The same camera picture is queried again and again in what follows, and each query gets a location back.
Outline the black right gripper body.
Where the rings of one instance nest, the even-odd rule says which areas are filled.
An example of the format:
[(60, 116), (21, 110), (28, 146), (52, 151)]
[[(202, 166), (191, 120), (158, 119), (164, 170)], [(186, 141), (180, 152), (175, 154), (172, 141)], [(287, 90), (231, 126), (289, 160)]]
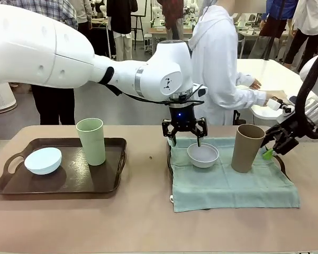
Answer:
[(288, 116), (279, 116), (277, 122), (280, 125), (280, 132), (276, 135), (276, 140), (286, 140), (286, 138), (300, 138), (301, 132), (298, 128), (298, 121), (295, 113)]

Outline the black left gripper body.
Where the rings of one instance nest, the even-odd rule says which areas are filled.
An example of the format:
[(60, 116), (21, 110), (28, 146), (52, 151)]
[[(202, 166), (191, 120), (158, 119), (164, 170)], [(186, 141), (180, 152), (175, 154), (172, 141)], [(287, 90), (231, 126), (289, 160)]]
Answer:
[(185, 107), (170, 107), (170, 120), (169, 124), (173, 126), (175, 131), (178, 132), (191, 132), (196, 128), (196, 118), (194, 114), (194, 105)]

